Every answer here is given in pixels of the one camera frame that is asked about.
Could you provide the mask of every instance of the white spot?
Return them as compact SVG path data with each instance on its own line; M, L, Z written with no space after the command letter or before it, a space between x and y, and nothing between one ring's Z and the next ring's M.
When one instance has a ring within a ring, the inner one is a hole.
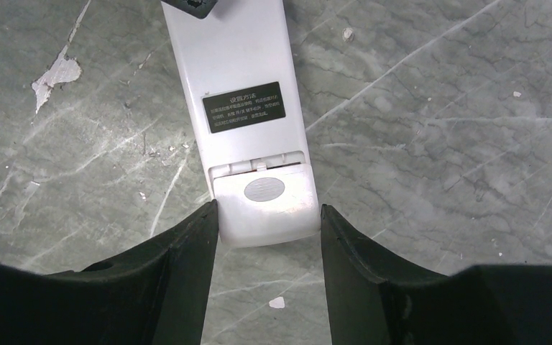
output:
M285 307L285 299L282 297L276 297L270 301L270 308L283 309Z
M344 32L341 34L344 42L352 42L354 40L354 30L351 27L344 29Z

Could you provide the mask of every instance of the floor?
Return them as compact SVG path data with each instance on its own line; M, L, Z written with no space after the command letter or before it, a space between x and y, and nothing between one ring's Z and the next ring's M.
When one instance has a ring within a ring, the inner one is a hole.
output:
M322 203L441 273L552 264L552 0L285 10ZM207 200L158 0L0 0L0 262L79 270ZM218 247L203 344L330 342L318 236Z

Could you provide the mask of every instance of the black label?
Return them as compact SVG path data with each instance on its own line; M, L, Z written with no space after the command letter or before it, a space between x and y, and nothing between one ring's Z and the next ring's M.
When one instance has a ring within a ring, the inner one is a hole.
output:
M202 101L211 133L285 117L278 82L206 97Z

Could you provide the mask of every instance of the paint chip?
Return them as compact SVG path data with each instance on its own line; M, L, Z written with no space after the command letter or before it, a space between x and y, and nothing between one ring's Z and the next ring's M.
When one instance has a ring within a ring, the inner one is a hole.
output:
M149 53L149 55L147 55L144 61L139 65L139 69L142 69L144 67L144 64L147 63L150 57L151 57L151 53Z
M70 43L73 41L73 37L75 37L77 29L79 29L79 26L81 25L83 16L86 15L86 11L88 10L91 2L92 0L88 0L86 5L81 10L81 13L75 21L75 26L70 31L65 46L60 51L60 54L58 54L56 61L52 64L52 67L45 71L45 73L43 73L43 75L39 79L35 80L31 85L34 90L34 94L37 97L37 105L34 110L36 114L39 113L39 109L41 109L43 104L45 104L45 102L47 102L50 98L52 89L56 84L76 81L81 75L81 67L79 67L77 60L69 59L66 53L70 47Z
M270 308L283 309L285 307L285 299L282 297L276 297L270 301Z
M341 37L344 39L344 42L352 42L354 40L354 30L351 27L347 27L341 34Z

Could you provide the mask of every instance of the black object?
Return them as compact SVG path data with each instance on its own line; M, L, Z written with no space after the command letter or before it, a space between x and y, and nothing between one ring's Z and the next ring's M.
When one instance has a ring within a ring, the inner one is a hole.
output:
M192 16L204 19L211 13L211 10L217 4L218 0L162 0L166 4L173 5L183 12Z
M211 133L285 117L280 84L273 83L202 99Z
M552 344L552 267L471 267L445 277L322 211L334 345Z
M0 265L0 344L199 344L215 257L213 201L82 272Z

